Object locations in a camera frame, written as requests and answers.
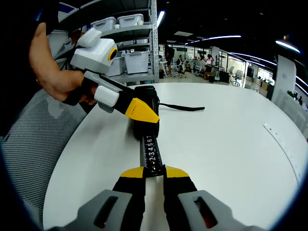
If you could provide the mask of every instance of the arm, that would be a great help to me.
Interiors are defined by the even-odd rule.
[[[46,24],[40,23],[32,38],[29,50],[29,62],[33,69],[38,83],[54,99],[64,101],[70,91],[81,86],[84,79],[81,71],[61,71],[58,64],[53,60],[46,37]],[[94,100],[83,95],[80,101],[93,104]]]

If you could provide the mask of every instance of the measuring tape blade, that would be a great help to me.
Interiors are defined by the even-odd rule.
[[[277,134],[277,132],[275,132],[273,130],[273,128],[269,125],[269,124],[263,124],[263,127],[272,135],[272,137],[275,139],[275,141],[279,144],[279,146],[282,148],[283,152],[285,153],[286,157],[288,158],[293,171],[295,173],[295,177],[297,180],[297,184],[300,184],[300,180],[301,180],[301,175],[300,175],[300,171],[298,168],[297,163],[295,162],[295,159],[291,153],[291,151],[289,150],[289,148],[285,145],[284,141],[279,137],[279,135]]]
[[[153,133],[144,134],[141,140],[141,165],[147,168],[146,177],[163,175],[163,163],[156,137]]]

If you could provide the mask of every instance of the white table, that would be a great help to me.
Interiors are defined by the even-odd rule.
[[[166,73],[166,67],[165,64],[167,63],[167,61],[159,61],[159,64],[162,66],[165,76],[167,77],[167,73]]]
[[[246,225],[270,228],[291,202],[298,186],[286,155],[264,129],[275,128],[293,153],[301,173],[308,145],[300,130],[277,106],[243,88],[195,83],[154,84],[160,101],[205,106],[184,112],[160,106],[158,144],[163,163],[188,172],[199,190],[206,190],[232,208]],[[130,120],[96,106],[63,150],[48,185],[44,228],[64,226],[80,206],[120,174],[140,164],[140,145]],[[146,212],[141,230],[168,230],[162,212],[161,181],[147,181]],[[151,220],[151,217],[165,222]]]

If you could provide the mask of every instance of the gray mesh chair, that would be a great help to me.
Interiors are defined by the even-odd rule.
[[[233,80],[231,83],[235,84],[235,86],[240,86],[240,83],[237,80],[242,79],[242,74],[243,74],[243,72],[241,70],[237,70],[235,77],[234,77],[235,80]]]
[[[232,67],[230,67],[230,69],[229,69],[229,76],[230,77],[233,77],[233,69],[234,69],[234,66],[232,66]]]
[[[52,171],[86,113],[37,92],[6,137],[1,138],[4,163],[15,190],[33,221],[42,227],[43,206]]]

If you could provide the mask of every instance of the plastic bin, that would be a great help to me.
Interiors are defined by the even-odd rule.
[[[114,17],[109,17],[91,23],[91,27],[94,27],[95,29],[104,32],[108,30],[113,30],[115,24],[117,24],[117,20]]]
[[[137,44],[141,44],[141,43],[148,43],[148,39],[137,39],[136,40]]]
[[[124,54],[124,58],[128,74],[148,72],[148,51],[136,51]]]
[[[117,18],[119,24],[121,27],[127,27],[127,26],[137,26],[138,21],[143,21],[143,14],[132,14],[128,16],[122,16]]]
[[[134,44],[134,40],[123,42],[123,46]]]
[[[68,32],[63,30],[54,30],[47,36],[47,38],[51,50],[51,55],[54,57],[62,48],[63,44],[67,41]]]
[[[106,75],[108,75],[109,77],[118,76],[122,74],[123,72],[125,72],[125,70],[126,70],[126,66],[125,66],[124,57],[116,57],[114,58]]]

